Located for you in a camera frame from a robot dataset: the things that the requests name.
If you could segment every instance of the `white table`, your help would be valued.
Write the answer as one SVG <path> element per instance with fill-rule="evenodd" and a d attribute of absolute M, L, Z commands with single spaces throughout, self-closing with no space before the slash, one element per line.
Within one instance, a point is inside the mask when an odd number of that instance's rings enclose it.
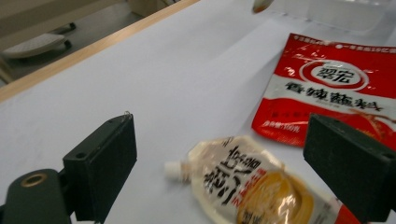
<path fill-rule="evenodd" d="M 396 45 L 394 28 L 366 35 L 274 11 L 252 0 L 202 0 L 0 104 L 0 202 L 15 178 L 63 168 L 62 157 L 107 119 L 134 114 L 138 159 L 106 223 L 211 223 L 166 161 L 199 141 L 248 134 L 316 188 L 330 192 L 302 150 L 250 124 L 290 32 Z M 395 223 L 391 214 L 388 223 Z"/>

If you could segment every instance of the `red packet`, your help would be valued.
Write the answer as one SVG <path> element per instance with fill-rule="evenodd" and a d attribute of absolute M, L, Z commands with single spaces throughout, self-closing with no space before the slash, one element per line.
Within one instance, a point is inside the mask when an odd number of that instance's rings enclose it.
<path fill-rule="evenodd" d="M 396 48 L 291 34 L 252 122 L 302 147 L 310 113 L 341 121 L 396 150 Z"/>

